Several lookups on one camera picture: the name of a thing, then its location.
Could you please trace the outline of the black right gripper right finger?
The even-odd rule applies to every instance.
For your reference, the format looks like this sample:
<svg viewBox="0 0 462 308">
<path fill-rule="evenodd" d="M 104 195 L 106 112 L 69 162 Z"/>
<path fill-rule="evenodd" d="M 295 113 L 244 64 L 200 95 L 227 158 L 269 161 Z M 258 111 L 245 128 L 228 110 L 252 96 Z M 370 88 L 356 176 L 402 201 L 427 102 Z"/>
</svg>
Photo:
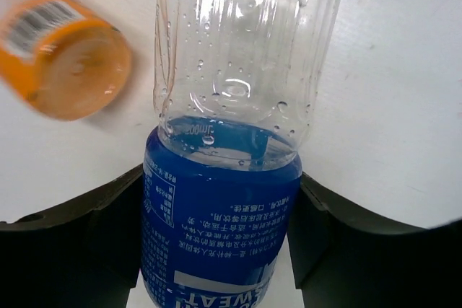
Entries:
<svg viewBox="0 0 462 308">
<path fill-rule="evenodd" d="M 425 229 L 303 175 L 287 232 L 306 307 L 459 307 L 461 222 Z"/>
</svg>

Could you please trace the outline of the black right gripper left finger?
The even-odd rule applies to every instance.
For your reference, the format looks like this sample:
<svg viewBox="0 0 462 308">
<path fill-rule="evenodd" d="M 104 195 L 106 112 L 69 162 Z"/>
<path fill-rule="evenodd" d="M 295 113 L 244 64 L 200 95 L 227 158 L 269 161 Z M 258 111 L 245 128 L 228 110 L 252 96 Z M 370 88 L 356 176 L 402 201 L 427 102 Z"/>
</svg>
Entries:
<svg viewBox="0 0 462 308">
<path fill-rule="evenodd" d="M 2 307 L 125 307 L 141 263 L 142 166 L 1 223 Z"/>
</svg>

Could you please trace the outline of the clear bottle blue label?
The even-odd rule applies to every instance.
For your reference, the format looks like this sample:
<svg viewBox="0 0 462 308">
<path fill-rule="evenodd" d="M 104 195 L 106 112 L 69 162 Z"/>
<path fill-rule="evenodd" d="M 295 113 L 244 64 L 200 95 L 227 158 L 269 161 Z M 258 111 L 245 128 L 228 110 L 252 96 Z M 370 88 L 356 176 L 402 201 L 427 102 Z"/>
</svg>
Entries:
<svg viewBox="0 0 462 308">
<path fill-rule="evenodd" d="M 256 307 L 340 0 L 157 0 L 141 274 L 156 307 Z"/>
</svg>

